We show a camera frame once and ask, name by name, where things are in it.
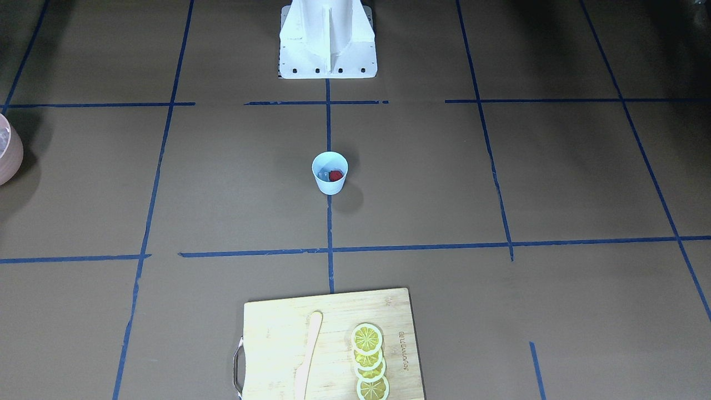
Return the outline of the pink bowl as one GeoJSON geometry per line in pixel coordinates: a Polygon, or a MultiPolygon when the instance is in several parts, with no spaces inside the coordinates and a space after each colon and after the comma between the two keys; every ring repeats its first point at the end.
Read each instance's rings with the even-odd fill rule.
{"type": "Polygon", "coordinates": [[[2,127],[11,128],[11,141],[7,151],[3,157],[1,157],[1,185],[4,185],[9,182],[20,169],[21,163],[23,162],[24,149],[18,132],[16,132],[14,126],[10,124],[4,114],[1,114],[1,128],[2,127]]]}

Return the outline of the clear ice cubes pile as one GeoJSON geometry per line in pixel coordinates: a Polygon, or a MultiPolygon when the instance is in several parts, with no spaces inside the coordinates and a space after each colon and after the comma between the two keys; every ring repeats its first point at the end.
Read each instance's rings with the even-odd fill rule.
{"type": "Polygon", "coordinates": [[[0,131],[0,155],[3,157],[11,141],[11,128],[2,127],[0,131]]]}

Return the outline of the wooden cutting board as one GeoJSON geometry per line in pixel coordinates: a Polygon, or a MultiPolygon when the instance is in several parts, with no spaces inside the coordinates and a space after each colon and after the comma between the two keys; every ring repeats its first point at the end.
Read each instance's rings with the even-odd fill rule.
{"type": "Polygon", "coordinates": [[[358,399],[351,332],[365,322],[383,332],[387,399],[425,398],[409,290],[391,288],[247,302],[234,353],[234,365],[244,362],[244,379],[234,379],[239,399],[294,399],[314,311],[323,321],[305,399],[358,399]]]}

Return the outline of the ice cube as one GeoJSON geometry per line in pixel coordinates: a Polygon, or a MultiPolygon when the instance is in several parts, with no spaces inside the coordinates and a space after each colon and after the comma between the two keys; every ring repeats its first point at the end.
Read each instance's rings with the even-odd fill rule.
{"type": "Polygon", "coordinates": [[[331,171],[329,169],[322,169],[317,173],[317,179],[322,182],[331,181],[331,171]]]}

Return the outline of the light blue plastic cup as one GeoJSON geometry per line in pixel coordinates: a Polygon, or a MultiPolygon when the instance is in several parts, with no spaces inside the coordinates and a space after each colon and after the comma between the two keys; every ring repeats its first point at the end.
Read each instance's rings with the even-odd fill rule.
{"type": "Polygon", "coordinates": [[[318,189],[325,195],[332,196],[339,193],[343,188],[348,174],[349,165],[345,157],[338,152],[323,152],[317,155],[312,162],[312,174],[317,183],[318,189]],[[322,169],[340,170],[344,173],[343,179],[337,182],[322,182],[317,179],[317,173],[322,169]]]}

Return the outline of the red strawberry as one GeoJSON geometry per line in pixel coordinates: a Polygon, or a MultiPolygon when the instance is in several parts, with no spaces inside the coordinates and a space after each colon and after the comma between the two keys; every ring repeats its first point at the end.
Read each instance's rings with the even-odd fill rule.
{"type": "Polygon", "coordinates": [[[344,173],[340,170],[335,169],[335,170],[331,170],[330,172],[328,172],[327,177],[328,177],[329,182],[337,182],[337,181],[343,179],[344,173]]]}

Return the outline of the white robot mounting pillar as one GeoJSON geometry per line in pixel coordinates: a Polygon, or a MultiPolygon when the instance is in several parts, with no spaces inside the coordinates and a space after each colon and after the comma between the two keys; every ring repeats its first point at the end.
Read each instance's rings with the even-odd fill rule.
{"type": "Polygon", "coordinates": [[[367,79],[377,75],[373,10],[361,1],[292,1],[281,9],[282,79],[367,79]]]}

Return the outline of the lemon slices row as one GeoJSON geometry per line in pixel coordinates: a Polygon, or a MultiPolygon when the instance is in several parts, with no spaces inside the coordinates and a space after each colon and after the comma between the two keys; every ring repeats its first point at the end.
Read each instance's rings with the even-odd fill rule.
{"type": "Polygon", "coordinates": [[[356,325],[351,332],[351,347],[358,399],[387,399],[389,380],[383,332],[368,322],[356,325]]]}

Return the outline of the yellow plastic knife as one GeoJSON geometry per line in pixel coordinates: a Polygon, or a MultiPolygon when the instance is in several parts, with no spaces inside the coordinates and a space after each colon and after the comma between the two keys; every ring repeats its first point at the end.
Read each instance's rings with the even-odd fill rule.
{"type": "Polygon", "coordinates": [[[317,344],[318,335],[322,326],[323,315],[320,311],[314,311],[309,316],[309,327],[307,330],[306,349],[302,364],[297,367],[294,375],[294,399],[305,399],[309,383],[309,374],[312,365],[313,352],[317,344]]]}

